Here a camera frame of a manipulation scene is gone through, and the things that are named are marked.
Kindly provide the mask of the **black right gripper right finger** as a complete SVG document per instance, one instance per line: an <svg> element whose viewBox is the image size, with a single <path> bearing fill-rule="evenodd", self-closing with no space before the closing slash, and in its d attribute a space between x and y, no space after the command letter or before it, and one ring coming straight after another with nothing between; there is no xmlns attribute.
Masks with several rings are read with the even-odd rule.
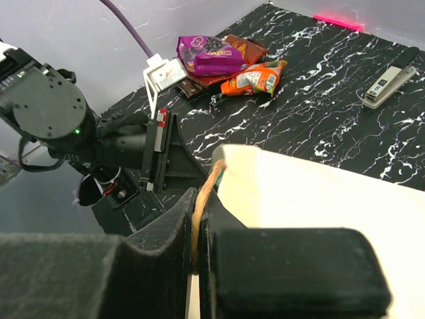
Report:
<svg viewBox="0 0 425 319"><path fill-rule="evenodd" d="M202 318L382 318L392 295L346 228L250 228L210 195L198 244Z"/></svg>

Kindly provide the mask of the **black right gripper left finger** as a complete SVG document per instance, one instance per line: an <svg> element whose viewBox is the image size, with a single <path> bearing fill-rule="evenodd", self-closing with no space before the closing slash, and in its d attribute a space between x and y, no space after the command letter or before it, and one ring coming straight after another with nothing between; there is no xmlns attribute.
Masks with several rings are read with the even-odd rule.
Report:
<svg viewBox="0 0 425 319"><path fill-rule="evenodd" d="M3 234L1 317L186 318L196 196L129 237Z"/></svg>

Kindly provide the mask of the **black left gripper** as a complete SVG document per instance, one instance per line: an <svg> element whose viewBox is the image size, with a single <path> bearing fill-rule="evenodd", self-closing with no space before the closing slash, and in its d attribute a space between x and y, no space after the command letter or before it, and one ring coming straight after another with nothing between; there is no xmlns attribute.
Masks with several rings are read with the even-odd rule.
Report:
<svg viewBox="0 0 425 319"><path fill-rule="evenodd" d="M96 166L108 169L137 169L149 191L156 186L162 157L162 192L184 193L200 188L208 173L189 151L179 117L162 108L154 118L145 112L117 114L96 122Z"/></svg>

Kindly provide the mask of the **beige paper bag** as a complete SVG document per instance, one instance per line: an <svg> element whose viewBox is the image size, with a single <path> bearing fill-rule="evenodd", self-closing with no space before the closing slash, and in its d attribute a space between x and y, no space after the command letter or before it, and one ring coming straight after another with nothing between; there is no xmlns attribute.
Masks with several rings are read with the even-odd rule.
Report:
<svg viewBox="0 0 425 319"><path fill-rule="evenodd" d="M371 243L388 282L388 318L424 317L424 193L255 146L212 154L192 218L194 257L213 221L213 199L250 228L354 229Z"/></svg>

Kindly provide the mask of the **purple snack packet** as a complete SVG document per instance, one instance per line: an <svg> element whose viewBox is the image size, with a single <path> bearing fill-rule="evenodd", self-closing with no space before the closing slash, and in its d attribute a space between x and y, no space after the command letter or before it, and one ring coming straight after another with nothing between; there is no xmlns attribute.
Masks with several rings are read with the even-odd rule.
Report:
<svg viewBox="0 0 425 319"><path fill-rule="evenodd" d="M240 51L217 37L181 36L177 56L195 76L227 76L248 66Z"/></svg>

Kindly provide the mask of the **orange snack packet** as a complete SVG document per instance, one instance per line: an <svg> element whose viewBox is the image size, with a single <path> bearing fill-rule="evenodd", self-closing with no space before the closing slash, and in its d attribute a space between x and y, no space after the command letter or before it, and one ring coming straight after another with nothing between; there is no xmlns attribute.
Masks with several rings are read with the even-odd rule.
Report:
<svg viewBox="0 0 425 319"><path fill-rule="evenodd" d="M253 64L223 82L220 85L221 92L227 96L250 96L257 93L273 96L280 82L282 71L287 65L286 60Z"/></svg>

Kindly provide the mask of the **red snack packet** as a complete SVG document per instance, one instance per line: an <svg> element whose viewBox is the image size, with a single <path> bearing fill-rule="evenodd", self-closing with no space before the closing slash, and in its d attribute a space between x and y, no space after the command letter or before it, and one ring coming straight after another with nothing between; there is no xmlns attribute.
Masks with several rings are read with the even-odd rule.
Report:
<svg viewBox="0 0 425 319"><path fill-rule="evenodd" d="M238 37L231 33L225 35L224 37L220 39L228 42L234 48L236 48L238 51L242 53L242 56L244 57L244 60L246 64L248 65L245 67L245 69L248 68L249 66L252 66L253 64L256 64L258 61L260 61L260 59L263 56L265 56L269 52L269 50L266 47L262 46L262 44L256 41L253 41L252 39L245 39L242 37ZM224 82L225 80L228 80L229 78L233 77L235 74L231 74L227 76L195 76L195 75L192 75L190 72L188 72L188 77L192 81L203 86L204 88L207 88L213 84Z"/></svg>

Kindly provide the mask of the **brown sea salt packet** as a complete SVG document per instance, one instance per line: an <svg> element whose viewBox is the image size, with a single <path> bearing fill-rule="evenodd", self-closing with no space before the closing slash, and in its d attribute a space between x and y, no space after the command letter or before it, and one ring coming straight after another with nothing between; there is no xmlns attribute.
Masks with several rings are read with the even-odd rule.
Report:
<svg viewBox="0 0 425 319"><path fill-rule="evenodd" d="M178 83L177 88L179 88L187 98L192 98L205 89L190 78L186 78Z"/></svg>

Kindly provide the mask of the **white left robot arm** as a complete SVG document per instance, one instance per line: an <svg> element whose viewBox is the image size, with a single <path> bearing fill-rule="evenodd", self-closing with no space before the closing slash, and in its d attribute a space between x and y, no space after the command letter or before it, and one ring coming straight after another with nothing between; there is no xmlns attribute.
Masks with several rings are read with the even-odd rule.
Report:
<svg viewBox="0 0 425 319"><path fill-rule="evenodd" d="M183 193L207 173L189 152L176 114L160 109L97 115L76 86L76 75L41 64L24 50L1 44L1 119L20 134L19 149L44 145L54 163L82 174L76 195L89 207L108 199L113 208L141 190Z"/></svg>

